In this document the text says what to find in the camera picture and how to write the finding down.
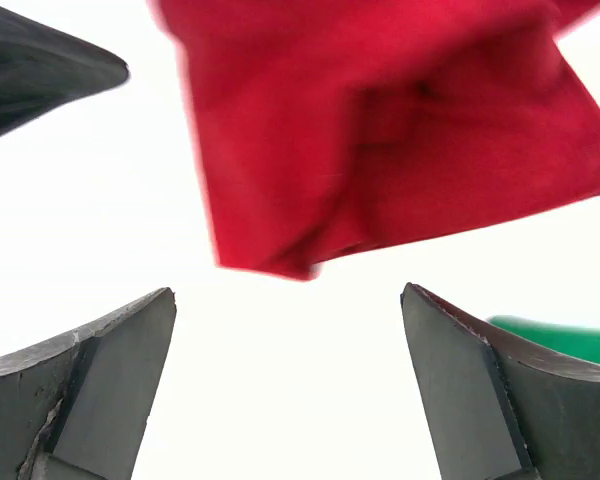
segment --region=white background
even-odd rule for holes
[[[600,198],[334,261],[307,284],[214,268],[176,52],[143,0],[0,4],[132,71],[0,139],[0,355],[171,286],[177,327],[135,480],[439,478],[407,281],[479,316],[600,326]],[[561,46],[600,103],[600,16]]]

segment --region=red towel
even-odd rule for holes
[[[220,264],[306,280],[600,195],[600,110],[553,39],[598,3],[159,0]]]

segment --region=green object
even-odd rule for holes
[[[557,352],[600,364],[600,329],[552,325],[506,315],[488,322]]]

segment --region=green fabric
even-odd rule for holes
[[[600,330],[496,316],[488,320],[508,332],[572,357],[600,364]]]

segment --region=red cloth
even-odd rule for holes
[[[598,3],[159,0],[220,264],[309,279],[599,195],[600,111],[553,40]]]

